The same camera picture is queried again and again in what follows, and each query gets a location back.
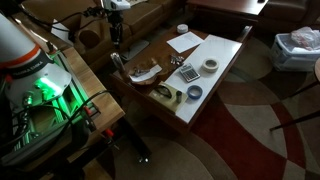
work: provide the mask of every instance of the couch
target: couch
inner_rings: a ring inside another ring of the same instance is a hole
[[[258,27],[291,32],[303,26],[320,29],[320,0],[269,0],[260,13]]]
[[[34,17],[45,22],[53,22],[53,19],[62,20],[71,14],[84,12],[88,7],[100,6],[100,1],[25,0],[21,5]],[[116,49],[111,40],[109,32],[111,24],[107,22],[106,18],[85,17],[76,14],[61,23],[74,32],[72,33],[74,48],[89,67],[96,72],[111,62],[110,54],[112,52],[127,50],[135,41],[145,36],[184,6],[185,0],[148,0],[123,10],[123,41],[120,43],[120,49]],[[25,13],[17,13],[13,17],[19,19],[27,28],[48,39],[59,49],[63,50],[71,46],[51,34],[50,27],[36,23]]]

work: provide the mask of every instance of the sheet of paper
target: sheet of paper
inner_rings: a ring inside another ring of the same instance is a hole
[[[161,70],[162,70],[162,68],[159,65],[155,65],[150,69],[150,71],[148,73],[143,74],[139,77],[132,76],[132,75],[129,75],[129,76],[130,76],[130,79],[132,82],[141,82],[141,81],[145,81],[147,79],[152,78],[154,75],[156,75]]]
[[[199,45],[203,42],[203,39],[198,37],[192,32],[187,32],[174,39],[167,41],[167,43],[173,47],[178,53],[182,53],[194,46]]]
[[[64,30],[69,30],[68,28],[66,28],[63,24],[61,23],[58,23],[58,24],[54,24],[53,25],[54,27],[56,28],[59,28],[59,29],[64,29]],[[58,38],[64,40],[65,42],[67,42],[68,44],[72,45],[73,46],[73,42],[69,40],[68,38],[68,35],[69,35],[69,32],[66,32],[66,31],[60,31],[58,29],[55,29],[55,28],[52,28],[51,29],[51,33],[56,35]]]

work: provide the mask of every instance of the rug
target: rug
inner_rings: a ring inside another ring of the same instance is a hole
[[[139,163],[124,138],[98,162],[116,180],[320,179],[320,118],[269,131],[318,110],[320,86],[290,98],[313,74],[276,71],[269,53],[270,46],[251,38],[185,135],[124,100],[150,161]]]

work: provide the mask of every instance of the roll of tape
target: roll of tape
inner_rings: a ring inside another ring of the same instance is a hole
[[[180,34],[188,32],[188,25],[186,24],[180,24],[177,26],[177,32]]]
[[[205,59],[202,64],[202,68],[209,73],[214,73],[219,68],[219,62],[211,58]]]
[[[199,99],[202,95],[202,89],[200,86],[192,85],[188,88],[187,95],[191,99]]]

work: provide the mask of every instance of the white table top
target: white table top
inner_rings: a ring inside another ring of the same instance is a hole
[[[215,86],[226,67],[229,65],[234,55],[238,52],[242,43],[221,37],[209,35],[203,43],[201,43],[194,52],[185,60],[185,64],[191,63],[194,69],[201,75],[197,80],[187,83],[181,76],[179,69],[165,81],[167,84],[176,89],[187,92],[191,85],[198,85],[202,88],[202,96],[197,100],[190,98],[176,112],[176,115],[186,123],[189,123],[201,106],[204,99],[208,96],[210,90]],[[207,58],[213,58],[219,62],[219,68],[215,73],[204,71],[201,66]]]

